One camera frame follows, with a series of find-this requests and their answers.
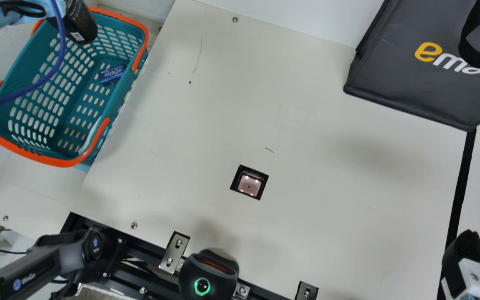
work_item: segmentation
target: emart logo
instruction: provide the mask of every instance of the emart logo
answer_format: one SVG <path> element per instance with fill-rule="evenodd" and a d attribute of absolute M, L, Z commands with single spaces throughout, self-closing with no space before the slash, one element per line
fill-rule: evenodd
<path fill-rule="evenodd" d="M 450 70 L 451 67 L 455 67 L 453 69 L 455 72 L 462 71 L 465 74 L 480 75 L 479 68 L 468 66 L 468 63 L 460 57 L 456 57 L 455 55 L 442 52 L 443 50 L 440 45 L 435 44 L 434 42 L 424 42 L 417 48 L 414 56 L 421 61 L 425 61 L 426 63 L 434 61 L 432 64 L 435 66 L 440 66 L 442 65 L 442 63 L 444 63 L 442 67 L 446 70 Z"/>

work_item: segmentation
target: bag handle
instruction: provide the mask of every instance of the bag handle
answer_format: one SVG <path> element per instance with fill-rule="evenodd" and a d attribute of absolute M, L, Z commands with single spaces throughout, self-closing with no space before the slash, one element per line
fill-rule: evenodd
<path fill-rule="evenodd" d="M 480 25 L 480 0 L 475 2 L 468 19 L 462 28 L 459 42 L 460 56 L 471 66 L 480 68 L 480 52 L 476 50 L 467 40 L 468 36 Z"/>

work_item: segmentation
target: blue cable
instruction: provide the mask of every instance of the blue cable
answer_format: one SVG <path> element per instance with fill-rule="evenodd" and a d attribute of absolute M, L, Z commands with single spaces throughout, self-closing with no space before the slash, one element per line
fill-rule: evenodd
<path fill-rule="evenodd" d="M 57 25 L 59 25 L 59 34 L 60 34 L 60 51 L 59 51 L 59 56 L 57 58 L 57 63 L 51 69 L 51 71 L 42 79 L 38 80 L 36 83 L 29 85 L 25 89 L 15 92 L 13 94 L 7 95 L 3 98 L 0 99 L 0 105 L 7 103 L 9 101 L 12 101 L 16 99 L 17 97 L 21 95 L 25 95 L 26 93 L 29 93 L 30 91 L 36 90 L 38 87 L 40 87 L 42 84 L 44 84 L 46 81 L 48 81 L 55 73 L 59 70 L 60 65 L 63 62 L 64 59 L 64 52 L 66 51 L 66 40 L 65 40 L 65 28 L 64 28 L 64 23 L 63 23 L 63 18 L 60 14 L 59 7 L 57 6 L 57 2 L 55 0 L 50 0 L 51 5 L 53 5 L 53 9 L 55 10 L 55 16 L 57 18 Z"/>

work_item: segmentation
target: black shopping bag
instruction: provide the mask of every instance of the black shopping bag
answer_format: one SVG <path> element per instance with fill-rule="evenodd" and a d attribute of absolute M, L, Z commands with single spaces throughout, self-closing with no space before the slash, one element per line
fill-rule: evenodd
<path fill-rule="evenodd" d="M 344 91 L 472 131 L 480 124 L 480 0 L 385 0 Z"/>

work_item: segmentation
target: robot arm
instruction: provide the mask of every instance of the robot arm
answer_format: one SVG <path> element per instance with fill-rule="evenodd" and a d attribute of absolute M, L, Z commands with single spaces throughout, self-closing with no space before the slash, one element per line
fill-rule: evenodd
<path fill-rule="evenodd" d="M 446 300 L 480 300 L 480 238 L 466 230 L 442 258 L 442 289 Z"/>
<path fill-rule="evenodd" d="M 0 300 L 27 299 L 59 275 L 68 285 L 53 298 L 65 296 L 78 272 L 100 263 L 104 245 L 105 237 L 93 228 L 41 237 L 27 255 L 0 269 Z"/>

